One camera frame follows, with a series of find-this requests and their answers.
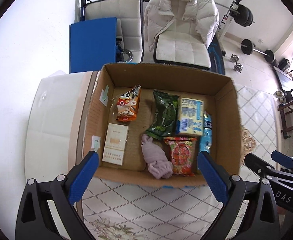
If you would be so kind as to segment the long blue snack pack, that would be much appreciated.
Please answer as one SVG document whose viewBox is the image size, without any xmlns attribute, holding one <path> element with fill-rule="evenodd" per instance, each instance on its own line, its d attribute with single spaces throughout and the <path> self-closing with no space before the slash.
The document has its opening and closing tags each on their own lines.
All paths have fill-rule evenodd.
<svg viewBox="0 0 293 240">
<path fill-rule="evenodd" d="M 198 152 L 206 151 L 210 154 L 212 145 L 212 123 L 211 115 L 204 111 L 203 113 L 203 135 L 200 139 Z"/>
</svg>

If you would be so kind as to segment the orange snack bag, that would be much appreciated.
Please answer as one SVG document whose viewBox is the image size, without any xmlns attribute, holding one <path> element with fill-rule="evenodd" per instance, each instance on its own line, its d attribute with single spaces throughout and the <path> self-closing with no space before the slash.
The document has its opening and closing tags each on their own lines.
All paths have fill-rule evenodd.
<svg viewBox="0 0 293 240">
<path fill-rule="evenodd" d="M 141 97 L 141 85 L 138 84 L 131 90 L 122 94 L 117 100 L 117 121 L 129 122 L 137 118 Z"/>
</svg>

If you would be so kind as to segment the dark wooden stool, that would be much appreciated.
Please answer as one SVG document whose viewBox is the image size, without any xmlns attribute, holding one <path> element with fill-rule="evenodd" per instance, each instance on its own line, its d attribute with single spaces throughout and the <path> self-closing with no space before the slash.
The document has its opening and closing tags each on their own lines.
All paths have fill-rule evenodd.
<svg viewBox="0 0 293 240">
<path fill-rule="evenodd" d="M 278 107 L 281 119 L 281 133 L 283 139 L 289 139 L 290 132 L 293 131 L 293 100 L 287 104 L 281 103 Z"/>
</svg>

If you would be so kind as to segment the patterned table cloth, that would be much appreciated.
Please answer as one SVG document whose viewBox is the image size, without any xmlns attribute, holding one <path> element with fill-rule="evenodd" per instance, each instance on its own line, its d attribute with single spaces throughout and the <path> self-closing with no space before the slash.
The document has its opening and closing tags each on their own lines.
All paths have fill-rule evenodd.
<svg viewBox="0 0 293 240">
<path fill-rule="evenodd" d="M 235 78 L 245 146 L 270 163 L 277 149 L 274 79 Z M 131 186 L 93 178 L 83 196 L 85 225 L 97 239 L 200 239 L 221 209 L 207 186 Z"/>
</svg>

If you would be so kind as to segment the red noodle packet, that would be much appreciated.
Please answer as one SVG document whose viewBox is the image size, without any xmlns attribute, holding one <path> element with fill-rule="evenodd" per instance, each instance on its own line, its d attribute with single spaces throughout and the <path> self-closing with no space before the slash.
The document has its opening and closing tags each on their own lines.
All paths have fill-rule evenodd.
<svg viewBox="0 0 293 240">
<path fill-rule="evenodd" d="M 179 176 L 193 176 L 194 146 L 197 138 L 194 137 L 164 137 L 164 142 L 170 148 L 172 172 Z"/>
</svg>

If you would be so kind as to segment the white cream flat box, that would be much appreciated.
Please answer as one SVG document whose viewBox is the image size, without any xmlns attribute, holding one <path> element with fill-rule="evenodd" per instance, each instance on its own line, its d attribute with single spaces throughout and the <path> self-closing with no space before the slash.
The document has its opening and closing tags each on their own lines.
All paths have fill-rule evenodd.
<svg viewBox="0 0 293 240">
<path fill-rule="evenodd" d="M 122 166 L 129 127 L 109 123 L 102 161 Z"/>
</svg>

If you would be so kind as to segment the lilac rolled sock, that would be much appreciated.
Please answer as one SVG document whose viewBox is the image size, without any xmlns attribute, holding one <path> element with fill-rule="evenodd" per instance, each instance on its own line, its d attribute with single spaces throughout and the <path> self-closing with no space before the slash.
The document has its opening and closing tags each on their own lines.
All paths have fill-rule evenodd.
<svg viewBox="0 0 293 240">
<path fill-rule="evenodd" d="M 168 161 L 164 150 L 153 143 L 153 138 L 147 134 L 142 135 L 142 154 L 148 171 L 156 179 L 169 179 L 173 174 L 173 165 Z"/>
</svg>

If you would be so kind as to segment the yellow blue carton box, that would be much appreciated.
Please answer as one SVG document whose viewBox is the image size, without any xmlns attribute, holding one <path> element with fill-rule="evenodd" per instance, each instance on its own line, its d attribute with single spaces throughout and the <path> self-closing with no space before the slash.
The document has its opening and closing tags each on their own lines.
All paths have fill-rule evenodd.
<svg viewBox="0 0 293 240">
<path fill-rule="evenodd" d="M 177 109 L 176 134 L 202 137 L 203 112 L 204 102 L 202 100 L 181 96 Z"/>
</svg>

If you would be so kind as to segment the green snack bag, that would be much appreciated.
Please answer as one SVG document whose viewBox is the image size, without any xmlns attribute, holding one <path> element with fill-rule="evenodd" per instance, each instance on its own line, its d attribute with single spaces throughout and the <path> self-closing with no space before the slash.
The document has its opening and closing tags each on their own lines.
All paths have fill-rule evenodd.
<svg viewBox="0 0 293 240">
<path fill-rule="evenodd" d="M 155 119 L 146 130 L 146 134 L 154 139 L 162 140 L 164 137 L 173 135 L 179 96 L 154 90 L 153 97 L 156 105 Z"/>
</svg>

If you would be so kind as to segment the brown cardboard box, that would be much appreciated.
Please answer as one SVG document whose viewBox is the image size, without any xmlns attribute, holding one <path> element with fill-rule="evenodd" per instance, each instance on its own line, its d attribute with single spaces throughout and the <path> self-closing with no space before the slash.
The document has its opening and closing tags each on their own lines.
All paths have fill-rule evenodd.
<svg viewBox="0 0 293 240">
<path fill-rule="evenodd" d="M 84 148 L 97 151 L 97 178 L 153 187 L 201 186 L 198 156 L 204 113 L 211 116 L 210 156 L 229 174 L 241 162 L 241 122 L 231 78 L 190 67 L 110 63 L 98 73 Z"/>
</svg>

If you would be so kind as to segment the chrome dumbbell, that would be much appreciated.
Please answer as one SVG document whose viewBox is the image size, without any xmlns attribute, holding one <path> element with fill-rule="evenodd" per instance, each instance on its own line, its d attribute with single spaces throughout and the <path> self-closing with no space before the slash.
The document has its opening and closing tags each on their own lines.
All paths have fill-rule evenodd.
<svg viewBox="0 0 293 240">
<path fill-rule="evenodd" d="M 238 55 L 235 55 L 235 54 L 232 54 L 231 57 L 230 57 L 230 61 L 232 63 L 238 63 L 239 61 L 239 56 Z"/>
</svg>

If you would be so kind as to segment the long barbell on floor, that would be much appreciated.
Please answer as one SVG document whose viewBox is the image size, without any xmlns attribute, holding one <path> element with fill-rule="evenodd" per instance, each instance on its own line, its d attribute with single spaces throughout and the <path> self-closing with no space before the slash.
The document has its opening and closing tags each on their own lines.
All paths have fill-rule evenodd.
<svg viewBox="0 0 293 240">
<path fill-rule="evenodd" d="M 273 63 L 275 61 L 275 55 L 274 55 L 273 51 L 271 51 L 269 49 L 267 49 L 265 51 L 257 49 L 255 47 L 255 44 L 249 39 L 242 40 L 240 46 L 241 46 L 241 51 L 245 55 L 251 55 L 254 52 L 257 52 L 257 53 L 260 53 L 260 54 L 264 55 L 264 59 L 265 59 L 266 62 Z"/>
</svg>

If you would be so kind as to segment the white cushioned chair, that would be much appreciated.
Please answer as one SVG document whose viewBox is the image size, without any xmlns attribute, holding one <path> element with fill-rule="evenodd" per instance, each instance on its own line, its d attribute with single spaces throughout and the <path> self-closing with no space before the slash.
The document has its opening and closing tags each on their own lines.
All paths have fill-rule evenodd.
<svg viewBox="0 0 293 240">
<path fill-rule="evenodd" d="M 153 59 L 158 63 L 211 68 L 209 53 L 201 37 L 175 31 L 165 31 L 157 37 Z"/>
</svg>

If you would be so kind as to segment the blue board panel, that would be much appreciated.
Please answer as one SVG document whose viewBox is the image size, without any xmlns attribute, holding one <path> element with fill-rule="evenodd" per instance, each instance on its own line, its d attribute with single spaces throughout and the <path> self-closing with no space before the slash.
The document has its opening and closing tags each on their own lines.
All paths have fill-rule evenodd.
<svg viewBox="0 0 293 240">
<path fill-rule="evenodd" d="M 115 17 L 98 18 L 70 25 L 69 73 L 101 70 L 116 61 Z"/>
</svg>

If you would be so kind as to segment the barbell on rack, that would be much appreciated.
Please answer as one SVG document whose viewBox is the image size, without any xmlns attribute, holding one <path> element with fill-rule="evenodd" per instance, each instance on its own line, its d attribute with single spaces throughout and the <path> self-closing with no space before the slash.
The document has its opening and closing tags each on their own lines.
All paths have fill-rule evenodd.
<svg viewBox="0 0 293 240">
<path fill-rule="evenodd" d="M 224 27 L 228 20 L 234 20 L 235 23 L 241 25 L 242 27 L 249 27 L 254 23 L 254 17 L 250 9 L 245 5 L 241 4 L 242 0 L 233 0 L 231 5 L 227 7 L 224 4 L 217 3 L 215 4 L 228 9 L 226 14 L 222 18 L 222 26 Z"/>
</svg>

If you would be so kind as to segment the white puffer jacket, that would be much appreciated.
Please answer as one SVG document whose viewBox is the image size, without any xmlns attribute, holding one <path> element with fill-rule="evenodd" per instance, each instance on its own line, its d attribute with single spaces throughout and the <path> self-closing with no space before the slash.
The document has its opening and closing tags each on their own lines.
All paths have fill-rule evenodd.
<svg viewBox="0 0 293 240">
<path fill-rule="evenodd" d="M 174 20 L 194 24 L 194 33 L 209 47 L 219 26 L 219 11 L 214 0 L 150 0 L 144 11 L 144 38 L 150 51 Z"/>
</svg>

